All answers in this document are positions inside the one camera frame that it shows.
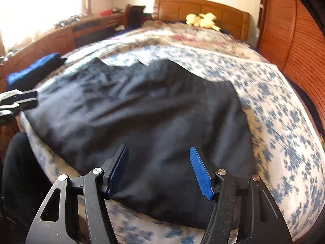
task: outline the headboard panel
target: headboard panel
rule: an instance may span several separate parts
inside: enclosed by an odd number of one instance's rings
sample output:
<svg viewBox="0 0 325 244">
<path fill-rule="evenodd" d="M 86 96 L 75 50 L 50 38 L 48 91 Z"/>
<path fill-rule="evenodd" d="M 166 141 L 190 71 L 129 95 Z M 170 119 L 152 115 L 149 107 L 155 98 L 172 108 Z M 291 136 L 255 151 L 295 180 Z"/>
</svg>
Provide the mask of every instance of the headboard panel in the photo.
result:
<svg viewBox="0 0 325 244">
<path fill-rule="evenodd" d="M 230 32 L 236 39 L 247 40 L 249 13 L 221 3 L 207 0 L 155 0 L 153 20 L 177 22 L 188 14 L 214 14 L 218 27 Z"/>
</svg>

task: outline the person's leg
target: person's leg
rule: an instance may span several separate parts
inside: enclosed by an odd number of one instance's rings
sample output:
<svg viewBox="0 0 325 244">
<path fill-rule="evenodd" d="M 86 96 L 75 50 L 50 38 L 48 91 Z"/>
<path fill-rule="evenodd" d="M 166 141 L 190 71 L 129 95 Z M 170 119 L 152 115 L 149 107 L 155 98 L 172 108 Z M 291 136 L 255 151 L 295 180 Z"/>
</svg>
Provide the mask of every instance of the person's leg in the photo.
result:
<svg viewBox="0 0 325 244">
<path fill-rule="evenodd" d="M 52 184 L 32 152 L 26 133 L 11 140 L 4 159 L 2 195 L 16 240 L 25 241 L 33 219 Z"/>
</svg>

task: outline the wooden wardrobe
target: wooden wardrobe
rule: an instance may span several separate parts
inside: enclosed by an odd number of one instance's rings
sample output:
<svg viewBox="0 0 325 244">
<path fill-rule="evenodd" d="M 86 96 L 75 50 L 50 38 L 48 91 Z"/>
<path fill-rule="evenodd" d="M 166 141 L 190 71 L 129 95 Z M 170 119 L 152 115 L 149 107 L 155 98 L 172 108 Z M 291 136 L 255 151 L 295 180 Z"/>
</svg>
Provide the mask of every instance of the wooden wardrobe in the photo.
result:
<svg viewBox="0 0 325 244">
<path fill-rule="evenodd" d="M 264 4 L 258 50 L 315 103 L 325 125 L 325 38 L 299 0 Z"/>
</svg>

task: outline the floral blanket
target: floral blanket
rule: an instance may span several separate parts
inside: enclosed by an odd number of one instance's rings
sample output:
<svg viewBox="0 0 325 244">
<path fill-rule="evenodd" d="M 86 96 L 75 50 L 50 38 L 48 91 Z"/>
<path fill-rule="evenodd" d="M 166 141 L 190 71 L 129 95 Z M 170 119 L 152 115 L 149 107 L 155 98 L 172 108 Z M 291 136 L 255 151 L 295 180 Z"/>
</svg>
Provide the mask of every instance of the floral blanket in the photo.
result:
<svg viewBox="0 0 325 244">
<path fill-rule="evenodd" d="M 77 49 L 66 64 L 38 85 L 44 90 L 63 74 L 77 72 L 93 57 L 130 66 L 169 59 L 211 81 L 230 80 L 252 133 L 259 175 L 269 188 L 293 240 L 314 224 L 325 203 L 324 151 L 297 95 L 275 65 L 248 45 L 213 30 L 146 22 L 142 29 Z M 49 179 L 79 174 L 37 137 L 24 114 L 22 127 Z M 200 243 L 204 230 L 170 225 L 137 214 L 114 201 L 108 212 L 120 243 Z M 230 243 L 236 241 L 231 232 Z"/>
</svg>

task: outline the bed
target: bed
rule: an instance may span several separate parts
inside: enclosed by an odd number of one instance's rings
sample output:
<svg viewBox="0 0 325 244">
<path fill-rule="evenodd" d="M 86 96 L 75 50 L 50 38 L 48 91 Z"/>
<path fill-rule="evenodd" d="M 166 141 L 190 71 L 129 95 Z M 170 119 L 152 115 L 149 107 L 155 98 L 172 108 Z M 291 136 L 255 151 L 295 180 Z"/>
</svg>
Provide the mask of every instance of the bed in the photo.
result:
<svg viewBox="0 0 325 244">
<path fill-rule="evenodd" d="M 213 13 L 217 26 L 233 36 L 178 22 L 189 13 Z M 67 62 L 39 83 L 42 91 L 60 76 L 76 72 L 94 57 L 109 65 L 129 66 L 169 59 L 210 81 L 230 80 L 252 133 L 259 175 L 276 200 L 293 240 L 306 234 L 325 203 L 324 151 L 319 134 L 291 85 L 245 41 L 249 14 L 205 0 L 155 0 L 153 21 L 112 39 L 76 49 Z M 22 113 L 35 156 L 49 179 L 79 173 L 44 144 Z M 204 230 L 171 225 L 107 202 L 120 243 L 200 243 Z M 230 243 L 236 241 L 231 232 Z"/>
</svg>

